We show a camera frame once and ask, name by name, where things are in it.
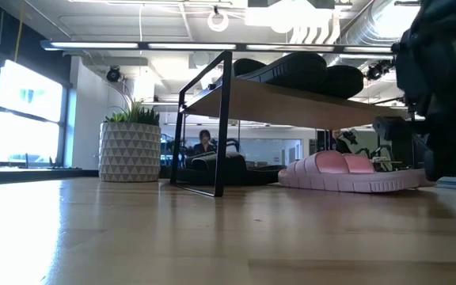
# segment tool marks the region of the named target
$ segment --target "air duct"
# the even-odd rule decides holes
[[[412,24],[419,6],[398,5],[398,0],[375,0],[353,26],[337,41],[347,45],[388,45],[398,41]],[[325,55],[329,66],[344,64],[361,67],[366,59],[343,59],[339,55]]]

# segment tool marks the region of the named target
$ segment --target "person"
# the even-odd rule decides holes
[[[340,130],[332,131],[332,137],[334,139],[332,148],[342,154],[350,154],[351,150],[349,149],[348,144],[344,140],[340,139],[341,136],[342,132]]]
[[[202,130],[199,133],[199,144],[193,147],[195,155],[214,151],[214,147],[210,144],[210,141],[211,133],[208,130]]]

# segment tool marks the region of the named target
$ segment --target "pink slide sandal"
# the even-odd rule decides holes
[[[294,161],[279,172],[282,186],[339,192],[394,192],[430,186],[423,169],[376,173],[368,158],[327,150]]]

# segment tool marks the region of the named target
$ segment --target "wooden shelf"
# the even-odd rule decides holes
[[[335,130],[372,124],[377,116],[407,113],[326,95],[244,79],[231,78],[230,112],[233,120]],[[221,86],[204,90],[185,104],[183,112],[219,117]]]

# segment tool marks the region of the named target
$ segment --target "wooden floor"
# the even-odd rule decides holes
[[[456,284],[456,190],[0,185],[0,284]]]

